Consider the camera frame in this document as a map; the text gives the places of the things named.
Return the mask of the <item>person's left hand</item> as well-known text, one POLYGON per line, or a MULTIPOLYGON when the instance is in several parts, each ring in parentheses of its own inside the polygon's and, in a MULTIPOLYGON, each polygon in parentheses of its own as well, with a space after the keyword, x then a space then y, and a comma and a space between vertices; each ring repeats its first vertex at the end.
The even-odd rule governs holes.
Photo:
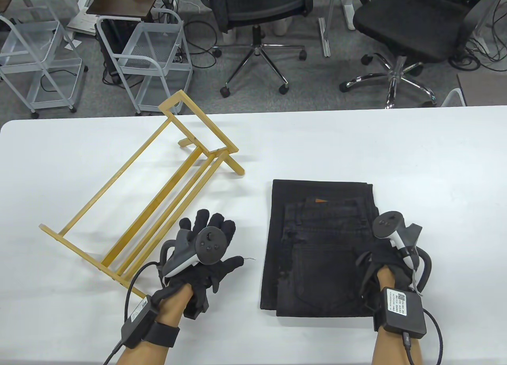
POLYGON ((195 222, 181 219, 176 238, 160 249, 158 273, 163 288, 153 294, 154 304, 160 306, 188 284, 193 296, 183 315, 196 319, 204 313, 209 306, 208 289, 217 293, 223 278, 244 264, 242 256, 223 259, 235 231, 234 221, 219 213, 210 215, 207 209, 197 211, 195 222))

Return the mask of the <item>person's right hand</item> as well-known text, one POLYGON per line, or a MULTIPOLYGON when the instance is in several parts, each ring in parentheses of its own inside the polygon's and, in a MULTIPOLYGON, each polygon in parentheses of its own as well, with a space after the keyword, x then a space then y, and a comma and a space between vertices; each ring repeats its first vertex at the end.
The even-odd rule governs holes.
POLYGON ((389 240, 375 240, 359 248, 355 265, 364 299, 373 298, 386 287, 411 290, 413 271, 389 240))

